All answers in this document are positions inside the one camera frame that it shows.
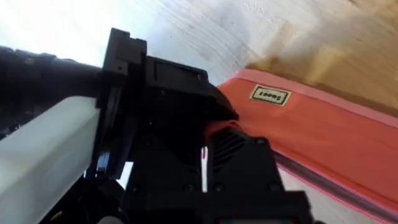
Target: zipper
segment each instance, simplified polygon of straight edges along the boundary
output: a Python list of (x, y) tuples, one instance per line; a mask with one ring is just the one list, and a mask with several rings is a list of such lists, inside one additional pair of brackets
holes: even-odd
[(291, 171), (293, 174), (298, 175), (303, 180), (316, 185), (320, 189), (331, 193), (333, 196), (340, 200), (362, 210), (364, 213), (379, 217), (381, 221), (398, 223), (398, 214), (389, 212), (379, 205), (360, 197), (357, 194), (343, 188), (342, 186), (322, 177), (314, 171), (306, 168), (305, 166), (289, 159), (288, 157), (274, 151), (274, 157), (278, 164)]

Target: pink edge trim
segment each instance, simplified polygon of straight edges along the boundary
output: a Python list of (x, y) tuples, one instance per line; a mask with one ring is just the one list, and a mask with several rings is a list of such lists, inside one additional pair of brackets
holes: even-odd
[(352, 209), (352, 210), (354, 210), (354, 211), (357, 211), (357, 212), (359, 212), (359, 213), (361, 213), (361, 214), (363, 214), (363, 215), (365, 215), (365, 216), (367, 216), (367, 217), (369, 217), (369, 218), (371, 218), (371, 219), (373, 219), (373, 220), (376, 220), (376, 221), (378, 221), (378, 222), (386, 223), (386, 224), (387, 224), (387, 223), (391, 223), (391, 222), (389, 222), (389, 221), (386, 221), (386, 220), (381, 219), (380, 217), (377, 217), (377, 216), (375, 216), (375, 215), (372, 215), (372, 214), (370, 214), (370, 213), (368, 213), (368, 212), (366, 212), (366, 211), (364, 211), (364, 210), (362, 210), (362, 209), (360, 209), (360, 208), (358, 208), (358, 207), (352, 206), (351, 204), (349, 204), (348, 202), (345, 202), (345, 201), (344, 201), (343, 199), (341, 199), (341, 198), (335, 197), (333, 194), (327, 192), (326, 190), (323, 190), (322, 188), (319, 188), (319, 187), (316, 186), (315, 184), (312, 184), (311, 182), (305, 180), (304, 178), (301, 178), (301, 176), (299, 176), (299, 175), (295, 174), (294, 172), (290, 171), (288, 168), (284, 167), (283, 165), (277, 164), (277, 166), (278, 166), (278, 168), (282, 169), (283, 171), (285, 171), (285, 172), (288, 173), (289, 175), (295, 177), (296, 179), (298, 179), (299, 181), (303, 182), (304, 184), (309, 185), (311, 188), (313, 188), (313, 189), (315, 189), (316, 191), (320, 192), (321, 194), (324, 194), (324, 195), (326, 195), (327, 197), (330, 197), (331, 199), (333, 199), (333, 200), (335, 200), (335, 201), (337, 201), (337, 202), (343, 204), (344, 206), (346, 206), (346, 207), (348, 207), (348, 208), (350, 208), (350, 209)]
[(398, 119), (393, 116), (380, 113), (365, 106), (357, 105), (356, 103), (346, 101), (332, 94), (325, 93), (324, 91), (316, 90), (312, 87), (297, 82), (293, 82), (284, 79), (282, 77), (277, 77), (267, 72), (244, 69), (235, 73), (233, 78), (240, 78), (250, 82), (258, 83), (260, 85), (269, 85), (269, 86), (284, 88), (286, 90), (290, 90), (296, 93), (301, 93), (303, 95), (333, 104), (335, 106), (348, 110), (352, 113), (359, 114), (361, 116), (379, 121), (388, 126), (398, 128)]

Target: white plastic part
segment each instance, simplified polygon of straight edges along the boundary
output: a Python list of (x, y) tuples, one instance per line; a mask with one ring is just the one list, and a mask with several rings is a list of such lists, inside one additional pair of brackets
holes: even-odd
[(74, 96), (0, 141), (0, 222), (32, 224), (89, 166), (99, 111)]

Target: orange fabric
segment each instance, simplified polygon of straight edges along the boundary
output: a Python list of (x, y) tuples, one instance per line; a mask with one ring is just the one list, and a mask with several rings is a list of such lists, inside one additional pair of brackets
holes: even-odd
[[(257, 84), (292, 94), (284, 106), (252, 100)], [(246, 133), (266, 137), (273, 150), (398, 212), (398, 119), (263, 72), (240, 71), (218, 88)]]

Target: screw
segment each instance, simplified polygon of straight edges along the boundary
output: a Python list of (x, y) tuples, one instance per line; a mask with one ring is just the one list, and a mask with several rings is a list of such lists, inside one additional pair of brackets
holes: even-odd
[(133, 193), (137, 193), (139, 189), (136, 185), (134, 185), (134, 186), (132, 186), (131, 190)]
[(195, 186), (192, 185), (192, 184), (187, 184), (187, 185), (184, 187), (184, 190), (185, 190), (186, 192), (193, 192), (193, 191), (195, 191)]
[(256, 143), (257, 144), (265, 144), (266, 142), (263, 139), (257, 139)]
[(271, 184), (269, 184), (269, 190), (270, 190), (271, 192), (278, 192), (278, 191), (281, 190), (281, 187), (280, 187), (279, 184), (271, 183)]
[(224, 185), (222, 185), (222, 184), (216, 184), (215, 186), (214, 186), (214, 191), (215, 192), (223, 192), (225, 190), (225, 187), (224, 187)]

